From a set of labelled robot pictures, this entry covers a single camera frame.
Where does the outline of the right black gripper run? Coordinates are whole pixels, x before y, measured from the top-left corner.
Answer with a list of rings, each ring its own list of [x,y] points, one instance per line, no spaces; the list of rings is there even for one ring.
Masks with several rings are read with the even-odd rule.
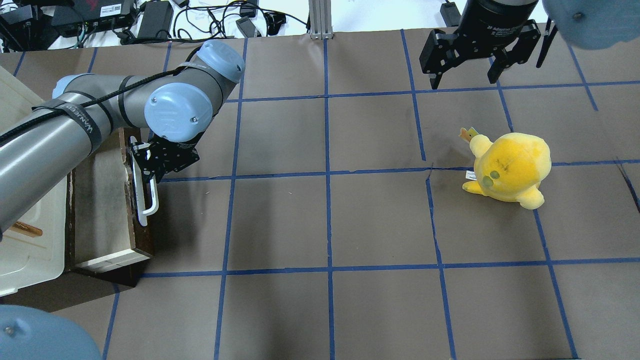
[[[430,88],[438,89],[443,74],[467,60],[493,55],[487,71],[490,84],[512,65],[525,64],[541,37],[530,14],[530,0],[467,0],[454,34],[433,29],[426,38],[419,64]],[[505,50],[514,41],[512,50]]]

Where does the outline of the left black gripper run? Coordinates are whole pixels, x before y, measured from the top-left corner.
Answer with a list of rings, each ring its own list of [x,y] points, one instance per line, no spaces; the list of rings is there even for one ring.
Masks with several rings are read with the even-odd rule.
[[[195,148],[200,135],[186,142],[173,142],[153,135],[147,142],[131,141],[129,150],[141,171],[143,182],[160,182],[167,173],[179,173],[200,160]]]

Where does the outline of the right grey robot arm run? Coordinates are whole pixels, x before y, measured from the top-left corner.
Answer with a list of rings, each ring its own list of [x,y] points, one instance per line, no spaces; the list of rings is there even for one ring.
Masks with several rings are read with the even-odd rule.
[[[496,84],[503,71],[529,61],[542,41],[535,66],[541,68],[554,39],[570,46],[601,50],[628,43],[639,36],[637,0],[544,0],[544,31],[531,18],[536,0],[469,0],[453,33],[433,29],[419,56],[430,87],[439,88],[442,76],[469,60],[493,59],[487,79]]]

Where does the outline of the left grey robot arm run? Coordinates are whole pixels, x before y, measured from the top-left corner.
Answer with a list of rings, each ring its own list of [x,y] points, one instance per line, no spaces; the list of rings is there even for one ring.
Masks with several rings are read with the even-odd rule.
[[[121,128],[149,129],[129,148],[142,180],[200,159],[196,145],[245,73],[243,56],[208,39],[176,68],[151,76],[68,75],[52,98],[1,135],[1,231],[9,230]]]

